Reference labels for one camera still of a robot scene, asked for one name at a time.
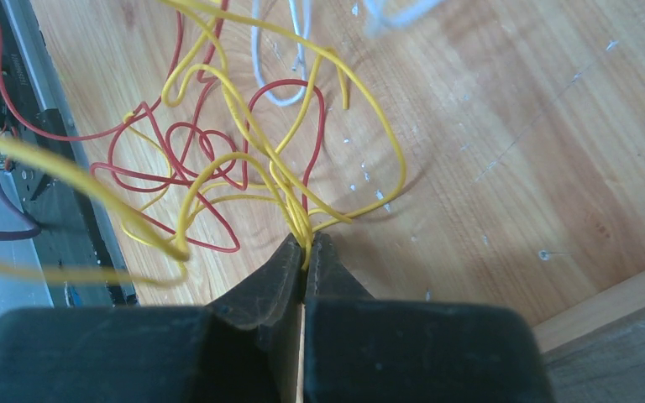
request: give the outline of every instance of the white wire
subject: white wire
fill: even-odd
[[[293,31],[296,35],[302,36],[305,39],[310,37],[310,14],[311,14],[311,2],[312,0],[302,0],[302,34],[300,30],[300,24],[298,22],[298,12],[296,0],[288,0],[288,6],[291,9],[291,17],[293,19]],[[253,5],[251,6],[251,18],[260,18],[260,0],[254,0]],[[307,66],[305,63],[305,47],[302,44],[298,44],[298,54],[296,56],[296,61],[293,64],[293,70],[297,70],[300,66],[301,78],[306,80],[307,77]],[[260,28],[251,27],[251,59],[254,64],[254,76],[256,83],[259,87],[266,85],[265,78],[263,78],[263,72],[260,69]],[[305,95],[305,87],[301,87],[300,91],[293,97],[287,99],[280,99],[276,97],[273,92],[267,91],[265,97],[267,97],[271,102],[279,107],[290,106],[302,99]]]
[[[419,0],[414,5],[388,18],[384,14],[386,0],[379,0],[379,2],[376,0],[363,0],[364,7],[367,8],[367,12],[372,17],[372,23],[367,26],[367,34],[369,36],[376,36],[382,28],[406,28],[443,2],[444,0]]]

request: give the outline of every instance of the dark red wire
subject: dark red wire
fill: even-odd
[[[221,9],[222,10],[227,10],[228,9],[228,0],[222,0],[221,4]],[[172,73],[172,71],[176,68],[177,63],[179,62],[179,57],[181,54],[181,47],[182,47],[182,42],[183,42],[183,35],[184,35],[184,29],[183,29],[183,17],[181,13],[177,12],[177,37],[176,37],[176,45],[175,45],[175,52],[172,57],[171,63],[170,63],[170,69],[167,74],[167,77],[169,77]],[[217,18],[216,20],[216,25],[214,28],[214,34],[217,36],[217,38],[220,36],[221,31],[223,28],[223,19],[222,18]],[[213,44],[209,44],[207,48],[207,53],[204,56],[204,64],[210,64],[214,54],[215,54],[216,48],[213,46]],[[3,35],[1,31],[1,25],[0,25],[0,71],[2,70],[3,67]],[[233,140],[225,135],[224,133],[221,133],[217,130],[202,130],[200,129],[197,124],[198,124],[198,119],[201,114],[201,110],[203,107],[203,104],[207,98],[207,95],[209,91],[211,90],[212,86],[216,83],[216,77],[204,77],[204,71],[199,71],[197,74],[197,80],[201,83],[205,83],[205,87],[202,90],[202,93],[200,94],[199,100],[197,102],[197,106],[195,107],[195,112],[193,115],[193,119],[191,123],[188,122],[178,122],[172,124],[166,132],[165,137],[162,136],[161,131],[157,125],[156,119],[154,117],[154,110],[161,104],[161,97],[158,97],[156,101],[152,104],[150,107],[146,102],[140,103],[137,108],[134,109],[133,111],[133,116],[126,122],[126,123],[121,123],[118,126],[111,128],[105,132],[101,133],[95,133],[95,134],[90,134],[87,136],[81,136],[81,137],[67,137],[67,136],[59,136],[55,135],[52,133],[47,133],[43,130],[40,130],[39,128],[36,128],[29,122],[27,122],[16,110],[15,106],[13,105],[10,97],[8,96],[8,93],[6,92],[5,85],[3,83],[3,77],[0,74],[0,91],[2,93],[3,99],[7,104],[7,107],[9,111],[11,111],[11,114],[14,115],[14,117],[21,122],[26,128],[32,130],[33,132],[44,136],[49,139],[56,139],[56,140],[62,140],[62,141],[84,141],[88,139],[99,139],[101,137],[108,136],[109,134],[115,133],[115,136],[112,138],[110,142],[110,146],[108,148],[108,153],[107,153],[107,163],[103,162],[96,162],[91,165],[91,172],[95,174],[96,170],[98,169],[105,169],[109,170],[111,172],[111,175],[115,182],[121,186],[123,189],[129,190],[129,191],[136,191],[136,192],[141,192],[141,193],[151,193],[151,192],[157,192],[157,191],[162,191],[164,190],[167,186],[170,185],[178,185],[178,186],[191,186],[193,184],[192,180],[188,180],[186,178],[187,175],[196,177],[198,174],[193,171],[189,170],[184,166],[184,161],[186,160],[186,156],[189,152],[189,148],[191,146],[191,142],[194,138],[195,135],[198,134],[198,143],[200,146],[200,149],[204,153],[204,155],[211,161],[216,159],[216,156],[214,154],[213,146],[211,141],[209,140],[210,135],[215,135],[218,136],[222,139],[224,139],[229,146],[231,147],[231,151],[235,152],[236,151],[236,145],[233,142]],[[271,91],[278,86],[289,86],[289,85],[297,85],[297,86],[307,86],[307,81],[303,80],[296,80],[296,79],[288,79],[288,80],[279,80],[279,81],[274,81],[271,82],[270,84],[264,86],[263,88],[260,88],[256,94],[251,98],[251,101],[249,102],[249,110],[253,111],[253,107],[255,103],[260,99],[260,97],[267,91]],[[312,152],[312,157],[310,159],[310,162],[308,163],[308,166],[305,170],[305,173],[303,175],[303,184],[307,186],[310,174],[312,172],[312,168],[315,165],[317,158],[319,156],[320,148],[322,146],[322,141],[323,141],[323,135],[324,135],[324,125],[325,125],[325,108],[324,108],[324,100],[323,100],[323,95],[320,92],[320,90],[315,86],[313,87],[313,90],[316,92],[319,107],[320,107],[320,112],[319,112],[319,118],[318,118],[318,130],[317,130],[317,139],[315,143],[315,148],[313,149]],[[172,177],[164,177],[164,176],[159,176],[159,175],[151,175],[151,174],[145,174],[142,172],[138,171],[133,171],[133,170],[126,170],[121,167],[117,167],[113,163],[113,156],[114,156],[114,150],[116,147],[116,144],[120,137],[122,136],[123,132],[133,123],[136,123],[144,118],[148,118],[152,128],[155,131],[155,135],[157,139],[159,140],[160,146],[162,149],[165,151],[166,157],[169,160],[169,162],[172,165],[172,168],[175,171],[175,174],[172,175]],[[177,128],[189,128],[189,134],[186,140],[186,144],[184,146],[184,149],[182,150],[181,157],[179,159],[176,158],[172,147],[171,147],[171,135]],[[244,151],[245,153],[248,153],[249,151],[249,143],[248,141],[244,140]],[[232,180],[228,174],[233,170],[235,166],[236,160],[232,160],[228,163],[228,165],[224,168],[218,167],[216,171],[208,178],[209,180],[211,179],[217,179],[217,178],[223,178],[226,182],[228,182],[231,186],[234,186],[237,189],[240,190],[246,190],[248,187],[248,164],[244,160],[242,161],[242,180],[241,180],[241,185],[237,183],[236,181]],[[135,179],[140,179],[144,181],[153,181],[153,182],[161,182],[161,185],[156,186],[154,188],[141,188],[137,186],[131,186],[128,185],[120,180],[118,177],[118,174],[120,175],[125,175],[128,177],[133,177]],[[202,241],[197,241],[195,239],[186,237],[186,240],[192,244],[202,246],[204,248],[209,248],[213,250],[217,250],[220,252],[227,252],[227,253],[232,253],[236,252],[240,249],[240,242],[238,238],[236,237],[235,233],[233,232],[233,229],[231,228],[230,224],[227,222],[223,216],[218,212],[218,210],[206,199],[206,197],[202,196],[201,194],[197,194],[197,197],[199,201],[206,206],[208,210],[212,212],[214,217],[224,226],[226,231],[228,232],[229,236],[233,240],[234,246],[232,248],[222,248],[216,245],[212,245],[210,243],[204,243]],[[307,197],[303,195],[302,197],[302,204],[304,208],[307,211]],[[169,234],[174,234],[175,231],[166,225],[162,224],[161,222],[153,219],[152,217],[148,216],[147,214],[141,212],[141,216],[146,219],[148,222],[151,222],[154,224],[156,227],[162,229],[163,231],[169,233]]]

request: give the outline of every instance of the wooden surface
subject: wooden surface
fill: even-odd
[[[569,308],[535,328],[540,351],[560,348],[645,308],[645,271]]]
[[[545,359],[558,403],[645,402],[645,309]]]
[[[155,100],[175,38],[172,11],[153,0],[31,1],[81,133],[110,128],[143,99]],[[249,2],[232,3],[234,12],[249,12]],[[269,21],[291,25],[286,2],[271,7]],[[429,291],[435,301],[511,306],[537,324],[645,270],[645,0],[448,0],[380,39],[364,36],[366,12],[360,5],[354,16],[352,7],[314,2],[312,39],[336,47],[378,97],[409,166],[406,193],[390,212],[328,230],[375,296],[423,299]],[[187,27],[191,43],[195,30]],[[223,32],[246,97],[256,90],[249,32],[230,23]],[[269,79],[295,76],[292,43],[264,35],[262,44]],[[320,80],[332,110],[312,189],[349,211],[389,191],[397,166],[359,92],[344,112],[333,68]],[[160,109],[161,126],[189,118],[195,95]],[[204,125],[236,134],[224,111],[217,91]],[[256,114],[280,139],[296,107],[267,102]],[[315,127],[306,121],[306,137],[284,154],[299,171]],[[85,144],[91,161],[104,160],[107,145]],[[117,161],[165,173],[138,140],[119,148]],[[181,194],[173,191],[155,216],[173,223]],[[208,302],[286,234],[272,206],[235,201],[222,210],[243,250],[195,249],[191,280],[174,290],[138,286],[143,304]],[[230,244],[210,217],[192,234]],[[130,270],[176,271],[153,249],[118,238]]]

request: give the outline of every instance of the wire bundle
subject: wire bundle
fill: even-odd
[[[231,226],[223,217],[221,217],[221,214],[215,208],[215,205],[220,202],[236,199],[254,199],[264,202],[273,202],[280,208],[281,214],[283,215],[283,218],[288,224],[297,242],[306,251],[306,258],[302,267],[303,269],[305,269],[310,258],[310,251],[312,248],[312,235],[316,231],[326,228],[337,222],[351,222],[352,218],[381,207],[399,195],[406,179],[406,163],[402,155],[401,148],[399,147],[399,144],[397,143],[396,138],[391,131],[390,124],[387,121],[385,114],[382,112],[379,104],[370,94],[369,90],[367,90],[367,88],[364,86],[364,84],[362,84],[362,82],[352,72],[352,70],[336,56],[335,52],[331,49],[324,49],[320,46],[317,46],[310,42],[307,38],[305,38],[305,36],[309,32],[309,3],[307,4],[307,6],[304,4],[304,13],[307,15],[307,17],[304,18],[306,20],[303,29],[304,34],[301,37],[299,34],[293,34],[277,25],[269,24],[255,18],[247,18],[235,13],[229,13],[227,11],[228,1],[226,0],[221,1],[220,7],[214,7],[213,5],[210,5],[208,3],[201,3],[196,0],[160,1],[164,4],[172,6],[178,12],[177,44],[175,47],[175,55],[170,65],[170,73],[164,84],[161,97],[158,98],[152,104],[152,106],[148,105],[146,102],[140,103],[138,107],[135,108],[135,110],[133,110],[131,113],[128,113],[124,117],[123,123],[118,125],[117,127],[112,128],[106,132],[91,134],[88,136],[81,136],[79,138],[68,138],[63,136],[55,136],[51,133],[45,133],[38,130],[38,128],[33,127],[33,125],[28,124],[24,121],[23,117],[18,115],[18,112],[15,111],[15,107],[13,107],[13,104],[10,102],[10,100],[8,100],[8,94],[5,94],[5,91],[3,90],[3,95],[6,99],[7,106],[14,117],[21,121],[27,128],[30,128],[36,133],[44,135],[45,137],[62,139],[65,141],[82,141],[86,139],[101,138],[110,134],[114,134],[107,154],[107,163],[93,164],[91,167],[91,172],[94,173],[99,169],[109,170],[116,183],[127,190],[144,193],[156,193],[156,196],[151,201],[138,209],[134,209],[128,206],[119,197],[115,196],[107,187],[96,181],[94,175],[88,175],[86,172],[81,171],[70,161],[64,160],[57,155],[54,155],[42,149],[34,148],[27,144],[0,138],[0,151],[13,156],[17,160],[25,164],[32,165],[33,167],[44,170],[55,177],[59,177],[63,181],[71,184],[77,190],[82,191],[93,199],[100,201],[106,208],[112,210],[113,212],[116,212],[122,218],[123,229],[127,234],[142,243],[146,243],[161,250],[163,253],[167,254],[169,257],[175,260],[178,264],[178,267],[180,268],[180,274],[176,278],[161,280],[136,274],[126,275],[122,273],[115,273],[114,270],[98,269],[88,271],[59,271],[48,270],[44,268],[43,276],[46,280],[71,282],[119,282],[128,280],[159,286],[179,285],[186,280],[187,269],[185,262],[191,256],[187,243],[196,244],[198,246],[203,246],[214,250],[220,250],[223,252],[234,252],[240,248],[239,241],[236,239],[235,234],[233,233],[233,229],[231,229]],[[211,20],[208,23],[204,22],[197,15],[197,12],[204,12],[210,15]],[[186,15],[190,20],[196,22],[196,24],[201,28],[202,33],[193,47],[186,53],[181,61],[179,61],[179,53],[181,51],[181,37],[183,35],[182,14]],[[293,6],[291,6],[291,15],[293,19],[297,21]],[[289,79],[275,81],[270,84],[263,85],[260,90],[251,98],[251,100],[246,103],[242,98],[238,88],[229,79],[228,57],[219,42],[219,35],[221,33],[221,27],[224,19],[228,19],[236,23],[247,24],[251,27],[256,27],[257,29],[268,29],[272,32],[286,36],[289,39],[295,40],[300,45],[298,60],[302,65],[304,65],[304,59],[302,59],[302,46],[305,46],[308,49],[316,52],[317,57],[313,63],[308,81]],[[187,68],[187,66],[193,62],[199,50],[206,43],[208,43],[208,49],[204,61],[202,63],[191,65]],[[218,55],[220,67],[214,67],[210,64],[214,54]],[[349,99],[348,89],[346,87],[347,79],[350,79],[359,88],[368,102],[370,102],[372,108],[380,118],[380,122],[382,123],[382,126],[389,140],[391,141],[392,148],[395,150],[396,157],[400,164],[399,181],[397,182],[396,187],[393,191],[391,191],[386,197],[381,198],[375,203],[348,213],[335,211],[318,195],[314,194],[312,191],[310,191],[310,189],[307,188],[307,182],[310,178],[312,168],[315,165],[315,161],[317,160],[324,135],[324,100],[320,90],[315,87],[317,72],[319,71],[320,64],[323,60],[332,61],[338,68],[338,79],[342,87],[344,109],[348,108]],[[303,77],[305,77],[306,73],[307,72],[305,71],[305,67],[302,67]],[[204,86],[204,89],[199,96],[192,122],[175,123],[171,125],[164,134],[162,134],[154,118],[154,110],[161,103],[165,104],[167,107],[177,107],[186,95],[186,89],[194,75],[196,75],[196,79],[198,81],[205,83],[206,85]],[[180,78],[182,80],[181,86],[177,90],[173,90],[175,82],[177,82]],[[225,134],[211,129],[204,130],[197,126],[197,117],[207,98],[207,95],[212,90],[214,82],[220,83],[224,101],[228,106],[231,118],[236,123],[236,127],[238,128],[239,133],[244,139],[243,151],[238,151],[236,149],[235,142]],[[300,92],[298,92],[298,94],[300,94],[302,97],[302,104],[296,121],[293,123],[287,135],[279,144],[273,145],[268,140],[268,137],[265,135],[265,132],[261,129],[256,119],[253,117],[252,110],[255,103],[260,97],[264,95],[268,97],[268,94],[270,94],[269,91],[278,86],[300,86],[302,89]],[[319,107],[316,145],[303,177],[301,179],[298,179],[291,172],[285,161],[281,158],[281,152],[290,143],[292,138],[295,136],[296,131],[300,127],[302,119],[305,117],[307,109],[310,106],[313,94],[317,96]],[[148,138],[141,132],[131,127],[133,123],[145,118],[147,118],[151,123],[157,141]],[[189,130],[189,135],[186,138],[186,145],[182,150],[181,155],[179,156],[176,155],[171,147],[172,133],[178,128],[185,128]],[[131,133],[134,133],[138,137],[147,141],[163,156],[168,166],[167,176],[149,175],[132,170],[125,170],[123,168],[117,167],[113,163],[113,154],[116,144],[125,130],[129,130]],[[189,152],[191,143],[196,136],[198,136],[197,139],[199,148],[201,149],[202,153],[212,161],[206,169],[199,173],[188,170],[184,166],[186,155]],[[217,157],[213,153],[213,147],[210,140],[211,136],[216,136],[226,140],[231,148],[231,152],[229,154]],[[248,154],[249,146],[254,147],[254,149],[258,150],[266,159],[268,159],[268,170],[266,170],[265,167],[257,159],[254,159],[251,155]],[[231,179],[229,173],[233,170],[235,164],[239,160],[241,162],[243,179],[241,181],[235,181]],[[249,183],[248,166],[253,167],[254,170],[260,175],[262,183]],[[151,188],[142,188],[127,185],[120,180],[120,178],[118,177],[119,175],[126,175],[141,180],[152,181],[158,185]],[[181,205],[181,210],[179,211],[176,229],[168,228],[161,222],[157,222],[152,217],[149,217],[144,213],[144,210],[160,200],[169,189],[169,186],[172,185],[186,186],[188,188],[186,196],[184,197],[183,203]],[[218,198],[209,200],[207,198],[207,193],[211,189],[220,186],[230,186],[239,191],[239,193],[220,196]],[[245,191],[248,189],[266,189],[270,193],[270,195],[259,196],[247,194],[245,193]],[[302,194],[301,200],[298,200],[298,198],[296,197],[296,191],[299,191]],[[308,209],[308,200],[315,204],[316,207]],[[204,210],[211,211],[211,213],[226,228],[229,236],[232,238],[234,243],[234,246],[232,248],[221,248],[201,241],[196,241],[195,239],[191,239],[186,236],[186,230],[192,225],[196,215],[200,212],[203,212]],[[331,219],[313,227],[310,217],[313,214],[319,213],[328,214],[329,216],[331,216]],[[168,238],[161,237],[157,233],[157,231],[153,229],[152,224],[154,224],[154,226],[156,226],[157,228],[160,228],[169,233],[170,236]],[[18,275],[20,277],[41,278],[40,274],[37,271],[30,272],[27,270],[19,270],[3,264],[0,264],[0,272],[9,275]]]

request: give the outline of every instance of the yellow wire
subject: yellow wire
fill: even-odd
[[[368,90],[367,87],[364,85],[364,83],[362,83],[362,81],[357,77],[357,75],[354,74],[352,69],[350,69],[349,66],[345,65],[344,62],[342,62],[333,52],[327,51],[324,48],[322,48],[320,46],[317,46],[313,42],[311,42],[311,41],[309,41],[307,39],[304,39],[301,36],[295,35],[292,32],[290,32],[290,31],[288,31],[286,29],[283,29],[282,27],[279,27],[277,25],[266,23],[265,21],[261,21],[261,20],[258,20],[258,19],[245,17],[243,15],[238,15],[238,14],[235,14],[235,13],[230,13],[230,12],[227,12],[227,11],[223,11],[220,8],[215,8],[214,6],[211,6],[209,4],[198,3],[198,2],[193,1],[193,0],[161,0],[161,1],[163,3],[168,3],[168,4],[178,4],[179,6],[185,7],[185,8],[188,8],[188,7],[195,8],[195,9],[198,9],[200,11],[203,11],[204,13],[210,14],[210,15],[216,17],[216,18],[224,18],[224,19],[228,19],[230,21],[234,21],[236,23],[246,24],[246,25],[249,25],[249,26],[256,26],[256,27],[259,27],[259,28],[262,28],[262,29],[268,29],[269,31],[275,32],[275,33],[283,35],[283,36],[285,36],[285,37],[287,37],[289,39],[295,40],[297,43],[303,44],[307,48],[317,52],[318,55],[320,55],[320,56],[332,61],[359,88],[359,90],[362,92],[364,97],[367,98],[367,101],[370,103],[372,108],[375,110],[375,113],[380,118],[380,122],[382,123],[382,127],[384,128],[385,133],[387,134],[387,137],[389,138],[389,140],[391,142],[392,148],[394,149],[395,155],[397,157],[397,160],[398,160],[399,166],[400,166],[399,180],[397,181],[394,190],[392,190],[390,193],[388,193],[387,196],[384,196],[380,200],[378,200],[378,201],[376,201],[374,203],[371,203],[368,206],[365,206],[365,207],[357,209],[357,210],[355,210],[353,212],[349,212],[347,214],[344,214],[344,217],[347,218],[347,219],[358,217],[358,216],[360,216],[362,214],[365,214],[367,212],[371,212],[372,210],[375,210],[376,208],[384,206],[386,203],[390,202],[391,200],[393,200],[394,198],[399,196],[399,194],[401,193],[402,188],[404,187],[404,183],[406,182],[406,160],[404,159],[404,154],[401,151],[401,147],[399,145],[399,142],[396,140],[396,136],[394,135],[394,131],[391,129],[391,125],[390,125],[389,121],[387,120],[387,117],[386,117],[384,111],[380,107],[380,104],[376,101],[375,97],[371,94],[370,90]],[[281,163],[282,161],[280,161],[280,159],[276,158],[275,153],[274,154],[269,154],[268,156],[270,158],[272,158],[276,162],[277,165],[281,165],[281,166],[279,166],[280,168],[282,168],[282,169],[286,168]],[[322,205],[321,203],[318,203],[317,201],[315,201],[312,198],[311,198],[311,200],[316,202],[316,204],[318,204],[319,207],[325,209],[325,206]],[[315,227],[315,231],[319,231],[320,229],[329,227],[329,226],[334,225],[335,223],[338,223],[340,221],[348,222],[348,220],[342,220],[342,219],[338,218],[337,214],[332,214],[327,209],[325,209],[325,212],[330,214],[330,215],[332,215],[333,219],[330,220],[330,221],[327,221],[327,222],[324,222],[322,224],[317,225]]]
[[[78,191],[85,193],[89,197],[100,201],[106,208],[116,212],[123,220],[131,222],[133,227],[137,228],[148,242],[176,261],[184,262],[190,257],[189,248],[178,248],[166,242],[160,237],[155,230],[130,206],[122,199],[115,196],[100,182],[92,178],[87,172],[69,160],[60,157],[44,149],[38,149],[29,144],[0,137],[0,151],[4,154],[12,155],[22,163],[62,179]],[[74,281],[74,282],[120,282],[136,281],[151,285],[174,286],[186,281],[186,270],[183,270],[179,276],[170,280],[157,280],[150,277],[135,275],[115,270],[83,270],[83,271],[61,271],[58,267],[44,268],[40,270],[15,269],[5,264],[0,264],[0,273],[14,275],[26,279],[43,279],[51,282]]]
[[[124,121],[127,122],[128,119],[129,119],[129,116],[125,115]],[[149,137],[145,136],[139,130],[137,130],[137,129],[131,127],[131,126],[128,129],[131,132],[133,132],[137,137],[139,137],[142,140],[144,140],[145,142],[149,143],[149,145],[154,147],[157,150],[157,152],[160,153],[160,155],[162,155],[164,157],[164,159],[166,161],[166,164],[167,164],[167,176],[171,177],[174,170],[171,167],[171,163],[169,162],[169,159],[167,158],[165,151],[160,147],[160,145],[157,144],[154,140],[152,140]],[[157,194],[157,196],[153,197],[152,200],[147,201],[144,205],[142,205],[140,208],[138,208],[137,211],[144,212],[144,210],[148,209],[149,207],[154,205],[156,202],[161,200],[161,198],[166,195],[168,190],[169,190],[169,186],[167,186],[164,189],[162,189]],[[130,238],[134,239],[135,241],[137,241],[139,243],[143,243],[143,244],[145,244],[147,246],[154,246],[151,242],[149,242],[148,240],[146,240],[144,238],[141,238],[139,235],[136,235],[133,231],[131,231],[129,228],[127,228],[127,222],[122,221],[122,223],[120,224],[120,228],[123,230],[123,232],[127,236],[129,236]]]
[[[274,202],[281,209],[283,218],[286,220],[286,223],[290,227],[291,232],[295,236],[297,242],[304,248],[306,252],[303,269],[305,269],[308,265],[310,252],[312,250],[312,237],[316,231],[333,225],[337,222],[351,222],[352,218],[381,207],[400,194],[406,180],[406,162],[401,152],[401,147],[399,146],[396,137],[391,130],[391,126],[380,105],[371,95],[370,91],[360,81],[360,79],[352,72],[352,70],[338,58],[334,50],[317,46],[309,40],[303,39],[302,37],[299,37],[274,24],[269,24],[264,21],[237,15],[235,13],[225,12],[220,8],[215,8],[214,6],[209,4],[199,3],[194,0],[161,0],[161,2],[178,9],[188,18],[194,20],[202,29],[202,33],[197,39],[194,46],[186,54],[184,59],[175,67],[175,69],[172,71],[172,74],[164,84],[164,87],[162,89],[162,102],[169,107],[175,107],[179,105],[186,95],[186,89],[192,75],[198,71],[208,71],[212,75],[216,76],[223,84],[222,90],[224,101],[228,105],[228,109],[234,122],[236,123],[237,128],[239,129],[239,132],[247,141],[249,141],[249,143],[254,146],[254,148],[261,151],[267,158],[270,159],[269,172],[265,172],[262,165],[257,160],[253,159],[253,157],[240,152],[226,154],[215,159],[194,180],[192,186],[190,186],[189,191],[187,192],[181,205],[181,210],[179,211],[175,235],[169,238],[162,238],[132,207],[129,207],[127,204],[125,204],[124,201],[115,196],[105,186],[95,181],[92,177],[80,170],[76,165],[73,165],[70,161],[62,159],[60,156],[52,154],[50,152],[28,146],[24,143],[8,139],[0,139],[0,151],[2,151],[3,153],[12,155],[14,158],[22,160],[25,164],[40,168],[41,170],[51,174],[54,177],[61,178],[63,181],[74,186],[77,190],[82,191],[95,200],[99,200],[100,202],[102,202],[102,204],[105,205],[106,208],[116,212],[122,218],[123,231],[127,235],[135,238],[142,243],[154,246],[155,248],[161,250],[163,253],[173,258],[173,260],[177,262],[177,265],[180,269],[180,274],[176,278],[169,280],[157,280],[142,275],[131,275],[116,272],[115,270],[102,270],[101,268],[88,271],[60,271],[54,270],[54,268],[48,268],[41,274],[39,270],[19,270],[3,264],[0,264],[0,273],[31,279],[45,278],[48,281],[119,282],[129,280],[159,286],[179,285],[181,282],[186,280],[186,277],[188,275],[186,266],[184,265],[184,262],[186,262],[190,257],[189,249],[186,244],[186,231],[193,224],[196,215],[207,208],[206,206],[202,205],[198,201],[198,199],[195,203],[195,198],[198,194],[205,195],[214,187],[227,185],[226,182],[217,182],[209,184],[203,189],[199,190],[200,187],[206,181],[208,181],[209,177],[216,169],[218,169],[222,164],[225,164],[231,160],[245,160],[249,162],[251,166],[253,166],[259,173],[264,182],[263,184],[250,185],[249,187],[251,187],[252,189],[267,189],[272,196],[258,196],[248,194],[227,195],[214,198],[211,200],[211,203],[217,204],[219,202],[241,199]],[[210,14],[211,19],[208,23],[205,23],[196,15],[194,11],[192,11],[192,9],[200,10],[207,14]],[[296,42],[303,44],[311,50],[317,52],[317,58],[315,59],[312,72],[308,80],[307,91],[305,97],[303,98],[301,110],[299,111],[296,121],[293,123],[291,129],[281,140],[281,142],[278,143],[278,145],[275,147],[270,144],[270,141],[258,125],[258,122],[255,120],[252,113],[247,108],[247,105],[244,102],[240,92],[228,78],[228,58],[218,38],[212,32],[217,18],[229,19],[241,24],[268,29],[275,33],[286,36],[289,39],[293,39]],[[217,69],[210,65],[202,64],[192,65],[188,68],[188,70],[186,70],[186,73],[184,74],[184,78],[177,92],[176,98],[171,101],[169,99],[169,92],[171,88],[173,87],[174,83],[181,75],[181,73],[184,72],[186,66],[193,61],[194,57],[196,57],[199,49],[201,49],[201,47],[207,41],[211,41],[211,44],[218,52],[219,59],[221,60],[221,68]],[[341,91],[343,94],[343,108],[347,109],[349,107],[349,90],[346,86],[346,78],[349,78],[359,88],[359,90],[362,92],[364,97],[368,100],[372,108],[379,116],[382,127],[385,130],[387,137],[391,141],[392,148],[395,150],[395,154],[400,165],[399,180],[393,191],[389,192],[386,197],[383,197],[379,201],[376,201],[366,207],[357,209],[353,212],[348,212],[346,214],[335,211],[328,204],[317,197],[317,195],[310,191],[306,186],[304,186],[304,184],[302,184],[292,174],[292,172],[288,169],[288,167],[280,157],[280,152],[290,143],[292,137],[299,129],[302,123],[302,119],[307,113],[307,109],[309,108],[309,104],[312,99],[312,89],[315,85],[314,82],[316,80],[317,72],[322,58],[332,61],[337,67],[338,79],[340,81]],[[128,113],[127,115],[125,115],[125,120],[131,117],[132,113]],[[251,130],[253,130],[254,136],[251,136],[250,131],[246,128],[246,122],[249,123]],[[167,160],[168,170],[170,172],[169,175],[172,175],[171,164],[170,161],[166,158],[166,153],[164,152],[164,150],[156,142],[147,138],[147,136],[143,135],[141,132],[138,132],[134,129],[132,130],[135,132],[135,134],[138,135],[138,137],[148,141],[150,145],[154,146],[155,149],[157,149],[157,151],[165,157],[165,159]],[[161,200],[161,198],[167,192],[168,188],[169,187],[167,186],[161,193],[155,196],[155,198],[145,203],[138,210],[142,212],[146,208],[151,207],[156,202]],[[303,209],[300,201],[297,199],[294,188],[297,188],[303,195],[307,196],[311,200],[311,202],[317,205],[317,208],[312,209],[310,212],[306,212],[305,209]],[[283,192],[285,200],[283,200],[279,191]],[[322,212],[332,216],[332,219],[313,227],[310,221],[310,216],[312,214]],[[141,235],[135,236],[133,231],[135,229]]]

